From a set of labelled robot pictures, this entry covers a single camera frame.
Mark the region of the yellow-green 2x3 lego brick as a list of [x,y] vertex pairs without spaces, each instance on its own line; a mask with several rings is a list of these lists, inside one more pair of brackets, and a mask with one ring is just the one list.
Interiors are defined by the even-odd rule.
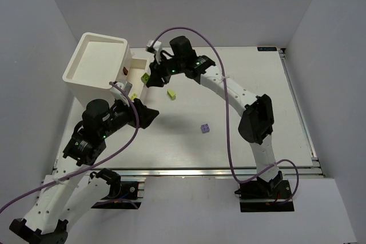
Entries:
[[149,81],[149,78],[150,78],[150,75],[148,73],[144,73],[141,77],[141,81],[144,83],[144,84],[147,84],[147,82]]

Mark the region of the yellow-green 2x2 lego brick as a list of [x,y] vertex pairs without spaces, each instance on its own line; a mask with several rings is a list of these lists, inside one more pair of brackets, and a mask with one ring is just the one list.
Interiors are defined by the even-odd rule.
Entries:
[[134,94],[132,94],[132,96],[130,97],[130,99],[133,101],[135,98],[137,98],[137,94],[136,93],[134,93]]

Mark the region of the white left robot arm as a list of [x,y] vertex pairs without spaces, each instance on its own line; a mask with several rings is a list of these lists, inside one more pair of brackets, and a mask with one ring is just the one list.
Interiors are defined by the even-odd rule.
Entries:
[[103,99],[89,102],[63,150],[53,181],[44,184],[38,201],[24,217],[11,222],[10,231],[27,243],[65,243],[74,224],[120,186],[119,174],[102,169],[76,196],[72,195],[82,177],[96,167],[106,149],[106,138],[126,125],[145,129],[158,115],[138,98],[115,100],[112,105]]

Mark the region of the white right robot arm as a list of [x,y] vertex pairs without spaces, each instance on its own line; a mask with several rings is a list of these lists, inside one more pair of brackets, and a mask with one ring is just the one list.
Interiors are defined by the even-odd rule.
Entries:
[[221,97],[226,111],[234,108],[240,116],[238,132],[249,143],[254,156],[258,174],[255,182],[267,194],[272,193],[283,176],[272,146],[274,115],[271,98],[246,91],[224,76],[224,70],[212,59],[197,55],[187,37],[176,37],[169,44],[172,54],[165,52],[159,41],[151,40],[146,45],[146,51],[154,55],[154,61],[149,65],[147,87],[163,87],[171,76],[184,74]]

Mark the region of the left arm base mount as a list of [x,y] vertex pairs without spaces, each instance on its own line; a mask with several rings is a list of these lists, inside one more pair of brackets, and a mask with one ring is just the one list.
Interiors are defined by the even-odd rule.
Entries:
[[109,169],[99,172],[92,171],[89,183],[94,178],[102,178],[109,186],[109,193],[96,202],[92,209],[138,210],[144,197],[144,183],[122,179],[121,176]]

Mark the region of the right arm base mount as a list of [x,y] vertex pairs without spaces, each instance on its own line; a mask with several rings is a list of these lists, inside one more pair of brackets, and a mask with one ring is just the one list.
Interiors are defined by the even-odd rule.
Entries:
[[242,213],[281,213],[294,212],[295,207],[288,180],[282,180],[270,193],[256,181],[240,184],[234,192],[240,200]]

